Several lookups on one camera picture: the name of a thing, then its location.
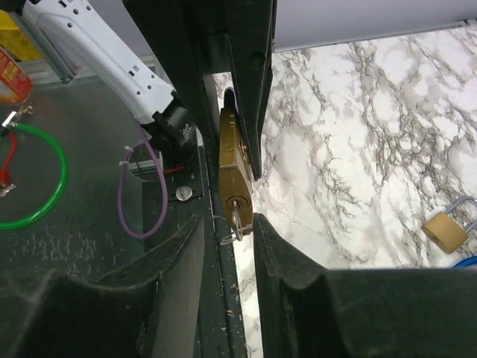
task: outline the red wire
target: red wire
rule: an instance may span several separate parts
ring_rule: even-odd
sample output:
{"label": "red wire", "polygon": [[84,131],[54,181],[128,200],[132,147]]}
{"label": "red wire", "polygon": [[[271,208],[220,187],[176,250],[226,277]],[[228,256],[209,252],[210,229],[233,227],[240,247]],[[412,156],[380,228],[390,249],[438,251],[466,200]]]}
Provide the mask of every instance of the red wire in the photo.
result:
{"label": "red wire", "polygon": [[1,170],[7,170],[10,162],[12,161],[13,155],[16,151],[16,137],[12,132],[8,132],[8,136],[12,139],[12,148],[10,149],[10,153],[8,154],[7,159],[5,160],[5,164]]}
{"label": "red wire", "polygon": [[[165,171],[162,172],[162,173],[164,173],[164,174],[171,174],[171,173],[178,172],[178,171],[180,171],[180,170],[182,170],[182,169],[184,169],[183,166],[177,166],[177,168],[167,169],[167,170],[165,170]],[[154,179],[157,179],[158,177],[159,177],[158,174],[154,175]]]}

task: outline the green cable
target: green cable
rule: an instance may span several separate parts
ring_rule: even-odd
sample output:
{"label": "green cable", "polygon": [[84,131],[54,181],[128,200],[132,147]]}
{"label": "green cable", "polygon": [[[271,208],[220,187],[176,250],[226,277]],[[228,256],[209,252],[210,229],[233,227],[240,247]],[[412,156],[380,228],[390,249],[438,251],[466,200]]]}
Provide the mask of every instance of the green cable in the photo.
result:
{"label": "green cable", "polygon": [[20,229],[21,227],[28,226],[36,220],[41,219],[60,200],[61,196],[65,191],[66,181],[68,180],[68,160],[66,159],[65,151],[61,148],[60,144],[56,140],[54,140],[49,134],[39,129],[36,129],[35,127],[31,127],[30,125],[18,123],[16,124],[16,128],[21,131],[34,134],[35,136],[39,136],[53,147],[53,149],[57,152],[58,157],[60,158],[60,182],[58,183],[58,186],[55,189],[53,195],[35,213],[30,214],[29,216],[26,216],[23,219],[19,219],[14,222],[0,222],[0,231]]}

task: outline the key ring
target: key ring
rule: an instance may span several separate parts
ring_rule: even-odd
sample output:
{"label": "key ring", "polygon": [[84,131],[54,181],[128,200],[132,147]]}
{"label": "key ring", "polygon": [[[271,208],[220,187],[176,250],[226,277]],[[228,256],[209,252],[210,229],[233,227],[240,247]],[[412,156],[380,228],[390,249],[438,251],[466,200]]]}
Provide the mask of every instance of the key ring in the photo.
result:
{"label": "key ring", "polygon": [[232,211],[232,222],[233,222],[233,233],[225,236],[221,240],[221,245],[227,245],[234,241],[242,241],[244,238],[244,227],[241,225],[241,219],[239,215],[239,203],[237,200],[233,201],[233,211]]}

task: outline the screw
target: screw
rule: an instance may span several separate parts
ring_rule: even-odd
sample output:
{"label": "screw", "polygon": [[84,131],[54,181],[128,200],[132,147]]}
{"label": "screw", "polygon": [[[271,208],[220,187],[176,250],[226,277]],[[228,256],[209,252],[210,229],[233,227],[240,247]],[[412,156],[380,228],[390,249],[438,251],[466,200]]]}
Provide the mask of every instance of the screw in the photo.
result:
{"label": "screw", "polygon": [[179,186],[176,190],[176,198],[178,201],[188,201],[192,197],[192,189],[188,186]]}

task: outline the padlock shackle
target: padlock shackle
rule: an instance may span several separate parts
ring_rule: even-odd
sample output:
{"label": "padlock shackle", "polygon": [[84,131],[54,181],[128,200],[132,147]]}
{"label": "padlock shackle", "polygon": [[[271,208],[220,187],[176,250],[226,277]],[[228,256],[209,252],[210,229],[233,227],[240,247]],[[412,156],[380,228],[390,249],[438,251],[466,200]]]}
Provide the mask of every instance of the padlock shackle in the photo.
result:
{"label": "padlock shackle", "polygon": [[[465,201],[471,201],[472,204],[474,204],[477,207],[477,198],[474,198],[473,196],[461,196],[454,204],[452,204],[450,207],[446,209],[445,214],[450,214],[452,211],[455,210],[456,207],[464,203]],[[477,220],[474,222],[469,223],[465,228],[464,231],[468,233],[471,231],[474,227],[477,226]]]}

